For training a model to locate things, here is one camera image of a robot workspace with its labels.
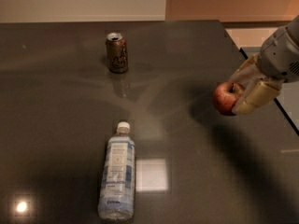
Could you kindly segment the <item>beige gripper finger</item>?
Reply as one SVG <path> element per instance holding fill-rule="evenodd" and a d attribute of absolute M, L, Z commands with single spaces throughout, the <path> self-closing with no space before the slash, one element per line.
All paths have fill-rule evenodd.
<path fill-rule="evenodd" d="M 247 87 L 250 83 L 263 79 L 263 73 L 258 67 L 258 54 L 253 54 L 247 58 L 241 66 L 235 70 L 230 76 L 228 83 L 234 85 L 242 85 Z"/>
<path fill-rule="evenodd" d="M 250 83 L 233 107 L 233 113 L 246 115 L 256 108 L 267 105 L 279 96 L 281 89 L 282 80 L 271 77 L 265 77 L 260 81 Z"/>

